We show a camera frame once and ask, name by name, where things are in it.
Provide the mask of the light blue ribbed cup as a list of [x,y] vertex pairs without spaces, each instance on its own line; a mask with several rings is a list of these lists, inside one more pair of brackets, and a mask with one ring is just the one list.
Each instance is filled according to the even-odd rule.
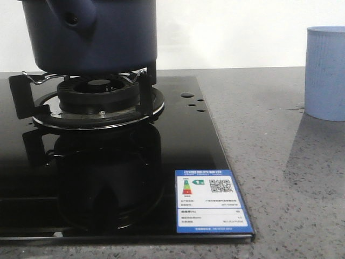
[[344,26],[307,29],[305,112],[344,121]]

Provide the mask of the dark blue cooking pot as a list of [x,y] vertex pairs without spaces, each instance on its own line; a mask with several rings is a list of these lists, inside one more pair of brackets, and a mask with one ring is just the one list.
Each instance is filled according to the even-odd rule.
[[112,74],[157,59],[155,1],[22,1],[36,65],[60,75]]

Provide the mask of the black metal pot support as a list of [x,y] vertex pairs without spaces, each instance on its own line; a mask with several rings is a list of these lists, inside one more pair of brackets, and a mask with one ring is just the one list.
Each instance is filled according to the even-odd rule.
[[[155,63],[148,65],[147,68],[148,72],[139,75],[137,81],[134,82],[139,84],[140,90],[139,102],[136,105],[111,113],[100,111],[97,114],[77,114],[63,111],[60,108],[57,90],[34,100],[31,91],[31,86],[34,83],[22,74],[11,76],[9,77],[9,84],[17,117],[18,119],[32,118],[36,125],[67,131],[103,130],[145,120],[155,120],[164,109],[164,95],[153,87],[156,84]],[[84,76],[118,76],[118,74]]]

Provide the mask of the black glass gas stove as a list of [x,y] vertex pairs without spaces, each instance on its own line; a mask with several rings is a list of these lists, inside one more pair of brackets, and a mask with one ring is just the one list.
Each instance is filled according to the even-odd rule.
[[165,102],[156,121],[67,133],[18,119],[3,77],[1,242],[254,239],[255,230],[177,232],[175,171],[231,168],[197,79],[160,77],[157,88]]

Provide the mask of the blue energy label sticker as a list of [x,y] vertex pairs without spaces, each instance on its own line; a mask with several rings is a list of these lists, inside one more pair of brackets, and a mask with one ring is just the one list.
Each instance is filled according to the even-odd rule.
[[175,194],[178,233],[254,234],[231,170],[176,170]]

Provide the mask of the black round gas burner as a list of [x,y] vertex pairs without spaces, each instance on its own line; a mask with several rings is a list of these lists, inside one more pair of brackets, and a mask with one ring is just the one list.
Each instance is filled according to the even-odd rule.
[[139,84],[113,76],[81,76],[57,86],[60,108],[77,114],[124,110],[139,102]]

